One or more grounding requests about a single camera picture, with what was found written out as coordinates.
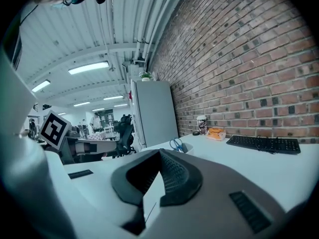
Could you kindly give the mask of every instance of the brick wall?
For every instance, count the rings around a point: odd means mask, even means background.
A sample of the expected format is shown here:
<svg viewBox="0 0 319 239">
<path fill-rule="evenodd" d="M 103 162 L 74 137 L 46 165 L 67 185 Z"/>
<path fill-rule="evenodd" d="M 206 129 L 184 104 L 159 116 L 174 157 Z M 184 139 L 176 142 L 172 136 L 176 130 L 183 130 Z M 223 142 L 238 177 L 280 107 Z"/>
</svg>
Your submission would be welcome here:
<svg viewBox="0 0 319 239">
<path fill-rule="evenodd" d="M 205 114 L 228 135 L 315 143 L 318 57 L 289 0 L 181 0 L 150 71 L 170 82 L 180 135 Z"/>
</svg>

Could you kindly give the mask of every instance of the paper cup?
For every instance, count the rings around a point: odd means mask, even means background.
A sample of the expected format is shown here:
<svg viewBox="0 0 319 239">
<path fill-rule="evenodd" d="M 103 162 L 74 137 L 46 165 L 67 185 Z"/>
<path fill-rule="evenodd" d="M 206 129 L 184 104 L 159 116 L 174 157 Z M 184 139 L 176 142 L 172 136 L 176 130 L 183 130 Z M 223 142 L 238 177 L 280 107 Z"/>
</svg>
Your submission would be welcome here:
<svg viewBox="0 0 319 239">
<path fill-rule="evenodd" d="M 207 117 L 205 115 L 200 115 L 197 117 L 197 130 L 200 134 L 207 133 Z"/>
</svg>

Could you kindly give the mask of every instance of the vent slot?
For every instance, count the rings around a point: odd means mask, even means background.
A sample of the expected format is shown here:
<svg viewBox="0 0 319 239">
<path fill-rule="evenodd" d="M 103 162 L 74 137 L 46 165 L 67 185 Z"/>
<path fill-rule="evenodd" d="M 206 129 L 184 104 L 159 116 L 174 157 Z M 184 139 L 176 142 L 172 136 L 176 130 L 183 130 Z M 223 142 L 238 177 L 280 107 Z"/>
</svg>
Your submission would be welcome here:
<svg viewBox="0 0 319 239">
<path fill-rule="evenodd" d="M 229 196 L 255 234 L 271 225 L 270 220 L 244 192 L 234 192 Z"/>
</svg>

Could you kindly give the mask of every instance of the cup lid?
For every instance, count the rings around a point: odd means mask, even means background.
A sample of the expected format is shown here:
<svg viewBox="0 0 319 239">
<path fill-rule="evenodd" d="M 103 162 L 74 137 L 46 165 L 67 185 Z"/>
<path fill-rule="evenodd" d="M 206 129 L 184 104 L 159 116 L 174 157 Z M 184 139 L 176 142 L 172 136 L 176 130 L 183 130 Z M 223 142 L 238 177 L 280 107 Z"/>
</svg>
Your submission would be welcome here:
<svg viewBox="0 0 319 239">
<path fill-rule="evenodd" d="M 197 119 L 198 120 L 200 120 L 200 119 L 201 120 L 205 120 L 205 119 L 207 119 L 207 117 L 205 115 L 200 115 L 200 116 L 197 117 Z"/>
</svg>

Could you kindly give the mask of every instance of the orange food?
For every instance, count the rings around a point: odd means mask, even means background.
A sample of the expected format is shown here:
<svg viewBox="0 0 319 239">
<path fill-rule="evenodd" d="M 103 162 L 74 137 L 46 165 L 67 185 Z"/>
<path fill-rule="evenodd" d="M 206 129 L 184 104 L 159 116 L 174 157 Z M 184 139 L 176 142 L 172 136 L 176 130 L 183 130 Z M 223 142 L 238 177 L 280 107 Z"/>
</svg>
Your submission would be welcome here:
<svg viewBox="0 0 319 239">
<path fill-rule="evenodd" d="M 226 131 L 222 128 L 210 128 L 207 132 L 206 137 L 209 139 L 222 141 L 226 137 Z"/>
</svg>

